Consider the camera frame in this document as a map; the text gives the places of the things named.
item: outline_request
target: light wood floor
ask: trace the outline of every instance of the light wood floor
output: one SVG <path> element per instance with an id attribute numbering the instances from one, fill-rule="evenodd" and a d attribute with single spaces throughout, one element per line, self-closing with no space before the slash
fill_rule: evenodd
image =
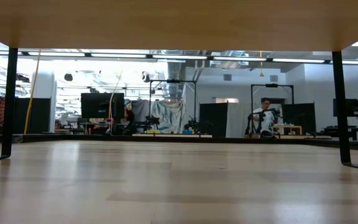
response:
<path id="1" fill-rule="evenodd" d="M 15 144 L 0 223 L 358 223 L 358 169 L 313 146 Z"/>

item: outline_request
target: person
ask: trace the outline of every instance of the person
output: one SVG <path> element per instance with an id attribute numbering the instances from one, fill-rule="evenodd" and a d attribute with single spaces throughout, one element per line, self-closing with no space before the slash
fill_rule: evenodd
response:
<path id="1" fill-rule="evenodd" d="M 270 100 L 268 98 L 262 98 L 260 101 L 260 108 L 257 108 L 253 111 L 253 113 L 259 113 L 263 110 L 267 110 L 270 106 Z M 272 125 L 274 123 L 274 115 L 271 111 L 266 111 L 265 116 L 263 116 L 263 121 L 261 124 L 261 130 L 260 131 L 273 131 Z M 259 121 L 259 114 L 253 115 L 254 121 Z"/>

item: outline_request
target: computer monitor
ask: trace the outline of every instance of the computer monitor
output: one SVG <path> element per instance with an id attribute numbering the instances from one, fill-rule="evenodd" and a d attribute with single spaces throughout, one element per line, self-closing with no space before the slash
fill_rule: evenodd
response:
<path id="1" fill-rule="evenodd" d="M 82 93 L 81 117 L 82 118 L 108 118 L 111 93 Z M 112 118 L 124 117 L 124 94 L 114 93 L 111 100 Z"/>
<path id="2" fill-rule="evenodd" d="M 314 103 L 282 105 L 283 122 L 302 126 L 302 134 L 316 132 L 316 114 Z"/>
<path id="3" fill-rule="evenodd" d="M 336 99 L 334 99 L 334 116 L 337 116 Z M 346 99 L 346 116 L 358 117 L 358 99 Z"/>

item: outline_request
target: yellow cable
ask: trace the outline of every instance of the yellow cable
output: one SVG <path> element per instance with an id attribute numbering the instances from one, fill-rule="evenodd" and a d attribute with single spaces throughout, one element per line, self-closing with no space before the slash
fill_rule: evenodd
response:
<path id="1" fill-rule="evenodd" d="M 116 84 L 116 87 L 113 89 L 112 93 L 111 93 L 111 97 L 110 97 L 110 103 L 109 103 L 109 119 L 110 119 L 110 122 L 109 122 L 109 128 L 111 130 L 111 119 L 112 119 L 112 114 L 111 114 L 111 101 L 112 101 L 112 96 L 114 94 L 114 92 L 116 91 L 117 89 L 117 86 L 118 86 L 118 83 L 119 83 L 119 80 L 121 79 L 121 75 L 122 75 L 122 70 L 121 72 L 119 73 L 119 77 L 118 77 L 118 81 L 117 81 L 117 84 Z"/>
<path id="2" fill-rule="evenodd" d="M 37 83 L 38 67 L 40 65 L 40 56 L 41 56 L 41 49 L 38 51 L 37 68 L 35 69 L 34 81 L 32 83 L 32 87 L 31 87 L 31 95 L 30 95 L 29 107 L 27 108 L 27 114 L 25 116 L 24 134 L 27 134 L 27 127 L 29 125 L 29 117 L 30 117 L 30 112 L 31 112 L 32 97 L 34 95 L 35 84 Z"/>

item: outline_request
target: white shirt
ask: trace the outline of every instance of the white shirt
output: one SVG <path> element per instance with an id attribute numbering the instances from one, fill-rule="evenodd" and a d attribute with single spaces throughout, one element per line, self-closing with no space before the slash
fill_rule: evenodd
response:
<path id="1" fill-rule="evenodd" d="M 254 110 L 253 113 L 259 113 L 259 112 L 262 112 L 263 109 L 262 108 L 257 108 Z M 259 121 L 259 115 L 257 114 L 254 114 L 254 119 L 256 119 L 257 121 Z M 261 132 L 262 131 L 265 131 L 265 130 L 268 130 L 268 131 L 272 131 L 272 127 L 271 125 L 273 124 L 273 121 L 274 121 L 274 115 L 271 111 L 266 111 L 265 112 L 265 116 L 263 116 L 263 121 L 262 121 L 262 124 L 261 124 Z"/>

